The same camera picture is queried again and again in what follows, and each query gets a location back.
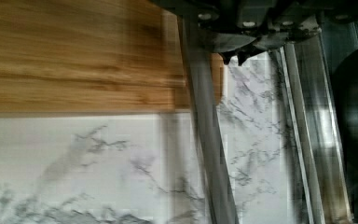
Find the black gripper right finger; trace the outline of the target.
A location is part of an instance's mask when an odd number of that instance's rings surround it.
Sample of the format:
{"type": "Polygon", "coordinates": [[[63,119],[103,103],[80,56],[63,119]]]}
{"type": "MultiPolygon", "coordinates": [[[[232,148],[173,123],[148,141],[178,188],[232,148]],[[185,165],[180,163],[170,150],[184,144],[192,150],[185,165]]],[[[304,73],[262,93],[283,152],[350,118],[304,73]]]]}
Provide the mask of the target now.
{"type": "Polygon", "coordinates": [[[264,49],[260,49],[251,44],[240,48],[237,52],[238,66],[242,66],[249,58],[263,52],[265,52],[264,49]]]}

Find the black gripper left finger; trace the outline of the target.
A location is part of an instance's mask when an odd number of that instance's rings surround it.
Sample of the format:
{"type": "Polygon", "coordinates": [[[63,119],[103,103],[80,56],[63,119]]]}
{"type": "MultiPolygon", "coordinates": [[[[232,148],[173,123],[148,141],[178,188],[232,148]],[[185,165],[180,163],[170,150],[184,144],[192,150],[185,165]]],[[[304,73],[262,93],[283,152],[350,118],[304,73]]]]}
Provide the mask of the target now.
{"type": "Polygon", "coordinates": [[[236,49],[226,52],[219,52],[219,55],[221,56],[224,65],[229,65],[231,58],[236,56],[237,54],[238,51],[236,49]]]}

